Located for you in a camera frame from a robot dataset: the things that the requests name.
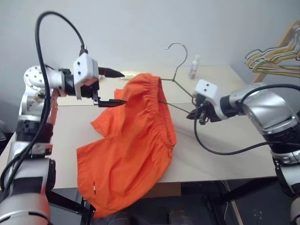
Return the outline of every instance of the black cable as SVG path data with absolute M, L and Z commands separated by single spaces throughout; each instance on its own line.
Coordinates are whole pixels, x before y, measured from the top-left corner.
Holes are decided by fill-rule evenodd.
M 239 105 L 238 105 L 238 111 L 239 112 L 243 112 L 242 110 L 242 106 L 243 106 L 243 103 L 244 101 L 246 100 L 246 98 L 249 97 L 249 95 L 253 94 L 254 92 L 257 92 L 259 90 L 264 90 L 264 89 L 270 89 L 270 88 L 291 88 L 291 89 L 295 89 L 297 91 L 300 91 L 300 86 L 297 86 L 297 85 L 293 85 L 293 84 L 288 84 L 288 83 L 283 83 L 283 84 L 270 84 L 270 85 L 265 85 L 265 86 L 262 86 L 262 87 L 258 87 L 258 88 L 255 88 L 251 91 L 249 91 L 240 101 Z
M 24 148 L 20 154 L 15 157 L 10 163 L 7 164 L 7 166 L 4 168 L 2 174 L 1 174 L 1 179 L 0 179 L 0 185 L 1 185 L 1 189 L 2 191 L 4 191 L 3 193 L 3 200 L 8 196 L 9 194 L 9 187 L 12 184 L 12 181 L 18 171 L 18 169 L 20 168 L 21 163 L 24 161 L 24 159 L 27 157 L 28 153 L 30 152 L 30 150 L 32 149 L 33 145 L 36 143 L 37 139 L 39 138 L 41 132 L 44 129 L 45 124 L 47 123 L 47 119 L 50 113 L 50 102 L 51 102 L 51 96 L 50 96 L 50 87 L 49 87 L 49 82 L 48 82 L 48 78 L 47 78 L 47 74 L 46 74 L 46 65 L 44 64 L 44 60 L 43 60 L 43 56 L 42 56 L 42 51 L 41 51 L 41 45 L 40 45 L 40 40 L 39 40 L 39 29 L 40 29 L 40 24 L 43 20 L 43 18 L 47 15 L 56 15 L 58 17 L 60 17 L 61 19 L 63 19 L 64 21 L 66 21 L 75 31 L 75 33 L 77 34 L 80 42 L 81 42 L 81 50 L 84 49 L 84 42 L 83 39 L 81 37 L 81 35 L 79 34 L 78 30 L 76 29 L 76 27 L 67 19 L 65 18 L 63 15 L 56 13 L 56 12 L 52 12 L 52 11 L 48 11 L 48 12 L 44 12 L 42 13 L 36 22 L 36 27 L 35 27 L 35 41 L 36 41 L 36 48 L 37 48 L 37 56 L 38 56 L 38 61 L 41 67 L 41 71 L 42 71 L 42 75 L 43 75 L 43 79 L 44 79 L 44 84 L 45 84 L 45 100 L 44 100 L 44 106 L 43 106 L 43 110 L 42 110 L 42 115 L 41 115 L 41 121 L 40 121 L 40 126 L 38 128 L 38 131 L 36 133 L 36 135 L 33 137 L 33 139 L 31 140 L 31 142 L 29 143 L 29 145 Z M 6 172 L 9 170 L 9 168 L 12 166 L 12 164 L 17 161 L 16 165 L 14 166 L 12 173 L 10 174 L 7 183 L 6 183 L 6 187 L 4 187 L 4 178 L 5 178 L 5 174 Z
M 213 153 L 213 154 L 217 154 L 217 155 L 222 155 L 222 156 L 231 156 L 231 155 L 235 155 L 235 154 L 239 154 L 239 153 L 242 153 L 242 152 L 245 152 L 245 151 L 248 151 L 248 150 L 251 150 L 251 149 L 254 149 L 254 148 L 257 148 L 257 147 L 260 147 L 260 146 L 264 146 L 264 145 L 270 145 L 270 144 L 285 144 L 285 145 L 291 145 L 291 146 L 299 146 L 300 147 L 300 143 L 288 143 L 288 142 L 262 142 L 262 143 L 259 143 L 259 144 L 255 144 L 255 145 L 252 145 L 252 146 L 249 146 L 247 148 L 244 148 L 244 149 L 241 149 L 241 150 L 238 150 L 238 151 L 233 151 L 233 152 L 218 152 L 218 151 L 214 151 L 214 150 L 211 150 L 209 149 L 208 147 L 206 147 L 200 140 L 199 136 L 198 136 L 198 133 L 197 133 L 197 113 L 198 113 L 198 108 L 196 108 L 196 113 L 195 113 L 195 119 L 194 119 L 194 133 L 195 133 L 195 137 L 198 141 L 198 143 L 207 151 Z

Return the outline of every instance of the metal wire hanger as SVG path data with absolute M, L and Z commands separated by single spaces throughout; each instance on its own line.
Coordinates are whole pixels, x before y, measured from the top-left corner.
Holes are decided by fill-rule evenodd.
M 167 48 L 165 48 L 165 49 L 166 49 L 166 50 L 170 49 L 170 47 L 171 47 L 172 45 L 181 45 L 181 46 L 184 48 L 185 52 L 186 52 L 186 56 L 185 56 L 183 62 L 180 63 L 180 64 L 176 67 L 176 70 L 175 70 L 173 79 L 163 79 L 163 78 L 161 78 L 160 80 L 162 80 L 162 81 L 172 81 L 172 82 L 174 82 L 174 83 L 177 84 L 182 90 L 184 90 L 184 92 L 186 92 L 191 98 L 193 98 L 193 96 L 192 96 L 187 90 L 185 90 L 184 87 L 182 87 L 182 86 L 175 80 L 178 68 L 181 67 L 182 64 L 185 63 L 185 61 L 186 61 L 187 58 L 188 58 L 188 50 L 187 50 L 187 48 L 184 46 L 184 44 L 179 43 L 179 42 L 173 42 L 172 44 L 169 45 L 169 47 L 167 47 Z M 180 107 L 178 107 L 178 106 L 176 106 L 176 105 L 173 105 L 173 104 L 168 103 L 168 102 L 163 101 L 163 100 L 160 100 L 160 101 L 163 102 L 163 103 L 166 103 L 166 104 L 168 104 L 168 105 L 171 105 L 171 106 L 173 106 L 173 107 L 175 107 L 175 108 L 177 108 L 177 109 L 180 109 L 180 110 L 182 110 L 182 111 L 185 111 L 186 113 L 190 113 L 189 111 L 187 111 L 187 110 L 185 110 L 185 109 L 182 109 L 182 108 L 180 108 Z

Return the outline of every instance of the beige tabletop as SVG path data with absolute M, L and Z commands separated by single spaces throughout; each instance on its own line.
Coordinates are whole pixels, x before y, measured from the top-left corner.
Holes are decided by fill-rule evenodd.
M 163 78 L 171 78 L 173 71 L 174 68 L 145 70 Z M 245 85 L 229 66 L 200 67 L 198 79 L 195 80 L 189 80 L 187 72 L 188 68 L 181 69 L 177 80 L 190 92 L 193 92 L 199 78 L 219 85 L 224 94 Z M 112 98 L 114 89 L 122 88 L 125 83 L 126 81 L 119 78 L 101 80 L 102 99 Z M 188 111 L 194 108 L 188 95 L 176 89 L 174 83 L 164 82 L 163 86 L 169 102 L 176 103 Z M 93 106 L 90 99 L 76 101 L 73 97 L 61 98 L 59 105 L 52 137 L 53 151 L 50 156 L 56 161 L 55 188 L 75 188 L 76 148 L 102 138 L 90 122 L 104 109 Z M 185 118 L 187 114 L 171 106 L 169 109 L 176 129 L 177 144 L 174 147 L 172 163 L 159 182 L 244 179 L 275 175 L 269 147 L 263 146 L 233 156 L 214 155 L 196 141 L 193 121 Z M 204 144 L 222 152 L 239 150 L 264 141 L 246 116 L 207 123 L 205 126 L 198 124 L 198 132 Z M 0 157 L 0 171 L 6 164 L 9 146 L 10 143 Z

